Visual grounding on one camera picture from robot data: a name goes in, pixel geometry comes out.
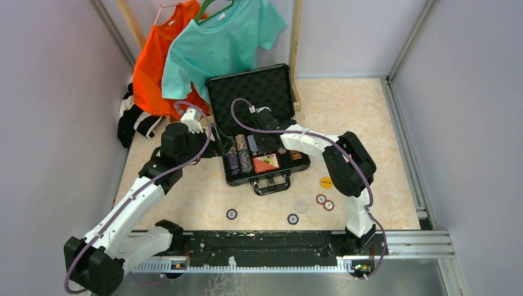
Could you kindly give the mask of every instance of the black case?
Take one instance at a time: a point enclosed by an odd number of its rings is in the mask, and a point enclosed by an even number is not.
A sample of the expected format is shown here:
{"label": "black case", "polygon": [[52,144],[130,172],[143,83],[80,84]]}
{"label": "black case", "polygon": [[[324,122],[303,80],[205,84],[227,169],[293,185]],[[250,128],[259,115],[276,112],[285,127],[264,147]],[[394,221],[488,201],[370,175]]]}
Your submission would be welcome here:
{"label": "black case", "polygon": [[[289,66],[286,64],[277,64],[243,73],[209,78],[206,86],[211,100],[215,124],[221,133],[226,136],[234,138],[237,134],[243,134],[247,138],[248,135],[252,134],[250,131],[237,125],[231,115],[231,103],[238,97],[249,100],[256,108],[269,107],[273,116],[278,118],[280,122],[294,116],[290,71]],[[247,126],[254,127],[247,104],[238,102],[234,106],[234,111],[239,121]],[[220,133],[216,131],[213,131],[213,133],[217,141],[227,141],[223,139],[223,136],[220,137]],[[306,170],[310,166],[310,158],[306,154],[302,154],[302,159],[292,160],[289,151],[283,155],[277,151],[272,153],[277,155],[280,168],[256,173],[252,163],[253,153],[249,146],[253,170],[250,173],[241,172],[236,176],[231,175],[228,158],[224,153],[225,156],[222,159],[227,184],[237,186],[251,182],[254,191],[258,195],[265,195],[288,189],[290,186],[290,174],[295,171]],[[284,182],[276,184],[273,178],[277,176],[282,176]],[[264,179],[267,179],[268,186],[262,188],[258,185],[258,182]]]}

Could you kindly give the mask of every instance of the green hanger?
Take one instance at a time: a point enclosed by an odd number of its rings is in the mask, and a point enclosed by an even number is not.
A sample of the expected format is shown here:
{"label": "green hanger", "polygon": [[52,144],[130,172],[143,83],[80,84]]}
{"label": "green hanger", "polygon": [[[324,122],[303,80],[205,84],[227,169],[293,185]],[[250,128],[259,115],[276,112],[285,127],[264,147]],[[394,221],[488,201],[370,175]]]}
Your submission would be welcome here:
{"label": "green hanger", "polygon": [[207,20],[210,20],[212,19],[213,17],[217,16],[218,14],[224,12],[226,9],[232,7],[234,5],[234,0],[230,0],[231,1],[231,4],[228,5],[227,7],[225,7],[224,9],[218,11],[217,13],[207,17],[206,19],[204,20],[201,20],[202,16],[204,15],[205,13],[205,10],[207,9],[207,7],[209,7],[209,5],[214,2],[216,0],[205,0],[203,3],[202,3],[202,8],[200,8],[200,12],[198,13],[198,15],[196,15],[196,17],[194,18],[194,21],[198,24],[198,25],[201,25],[203,23],[205,23]]}

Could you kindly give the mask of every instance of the wooden frame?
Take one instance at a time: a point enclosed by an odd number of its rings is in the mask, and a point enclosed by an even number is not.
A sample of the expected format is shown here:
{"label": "wooden frame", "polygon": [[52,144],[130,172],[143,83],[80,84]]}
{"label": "wooden frame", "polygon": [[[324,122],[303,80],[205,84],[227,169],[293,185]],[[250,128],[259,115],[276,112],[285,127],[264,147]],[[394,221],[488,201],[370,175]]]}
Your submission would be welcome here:
{"label": "wooden frame", "polygon": [[[115,0],[118,4],[123,18],[129,26],[136,42],[140,45],[140,48],[143,48],[146,43],[146,37],[136,15],[133,12],[133,9],[129,5],[128,0]],[[298,38],[300,35],[300,23],[302,21],[302,6],[303,0],[294,0],[294,6],[292,11],[292,26],[290,28],[290,51],[289,51],[289,67],[290,67],[290,82],[292,84],[292,90],[294,92],[294,110],[296,112],[301,111],[302,101],[300,100],[300,95],[294,81],[294,74],[296,68],[296,58],[298,54]]]}

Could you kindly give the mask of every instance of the beige tabletop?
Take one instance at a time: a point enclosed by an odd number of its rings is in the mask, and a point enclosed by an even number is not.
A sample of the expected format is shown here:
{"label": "beige tabletop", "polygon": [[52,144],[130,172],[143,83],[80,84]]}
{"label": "beige tabletop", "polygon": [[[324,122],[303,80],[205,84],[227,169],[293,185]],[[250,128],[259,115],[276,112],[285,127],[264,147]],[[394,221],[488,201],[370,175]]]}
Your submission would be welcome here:
{"label": "beige tabletop", "polygon": [[[302,126],[326,134],[354,132],[376,163],[371,211],[386,229],[419,229],[405,169],[398,149],[381,82],[378,79],[297,80],[302,111],[295,119]],[[117,202],[127,193],[151,152],[160,145],[165,120],[158,136],[148,140],[135,135],[121,179]],[[288,190],[258,196],[250,184],[230,187],[225,183],[219,157],[202,159],[183,169],[183,177],[144,216],[136,229],[149,229],[166,219],[190,230],[332,230],[343,229],[347,220],[344,196],[334,187],[323,189],[328,176],[323,159],[312,158],[309,169],[291,175]],[[324,194],[335,204],[326,211],[315,201]],[[308,210],[295,226],[287,216],[296,213],[296,200]],[[226,212],[238,216],[229,220]]]}

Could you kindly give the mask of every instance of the teal shirt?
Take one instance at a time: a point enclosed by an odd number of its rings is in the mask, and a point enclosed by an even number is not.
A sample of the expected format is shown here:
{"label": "teal shirt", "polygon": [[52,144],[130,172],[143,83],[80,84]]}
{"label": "teal shirt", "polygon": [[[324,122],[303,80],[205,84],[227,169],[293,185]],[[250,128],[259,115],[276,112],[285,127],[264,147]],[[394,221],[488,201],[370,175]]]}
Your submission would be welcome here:
{"label": "teal shirt", "polygon": [[191,20],[171,43],[162,77],[162,96],[185,99],[194,88],[210,102],[205,80],[258,67],[258,46],[269,50],[287,23],[267,0],[235,0],[198,26]]}

